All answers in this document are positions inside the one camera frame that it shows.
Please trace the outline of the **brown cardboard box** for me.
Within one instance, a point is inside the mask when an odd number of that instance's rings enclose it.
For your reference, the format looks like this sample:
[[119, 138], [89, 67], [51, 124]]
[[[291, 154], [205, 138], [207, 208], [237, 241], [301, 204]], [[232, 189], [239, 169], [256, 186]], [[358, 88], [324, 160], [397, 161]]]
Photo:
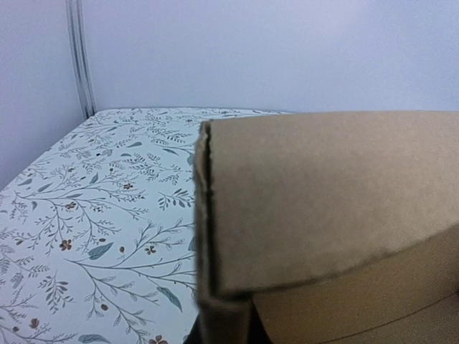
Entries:
[[208, 120], [203, 343], [456, 343], [458, 114]]

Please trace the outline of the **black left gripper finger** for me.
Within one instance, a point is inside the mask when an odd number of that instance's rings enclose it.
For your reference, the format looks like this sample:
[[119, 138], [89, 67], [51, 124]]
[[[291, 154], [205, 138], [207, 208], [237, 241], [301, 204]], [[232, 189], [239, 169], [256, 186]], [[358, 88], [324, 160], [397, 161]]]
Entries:
[[199, 324], [199, 315], [197, 315], [189, 334], [184, 339], [183, 344], [202, 344], [202, 334]]

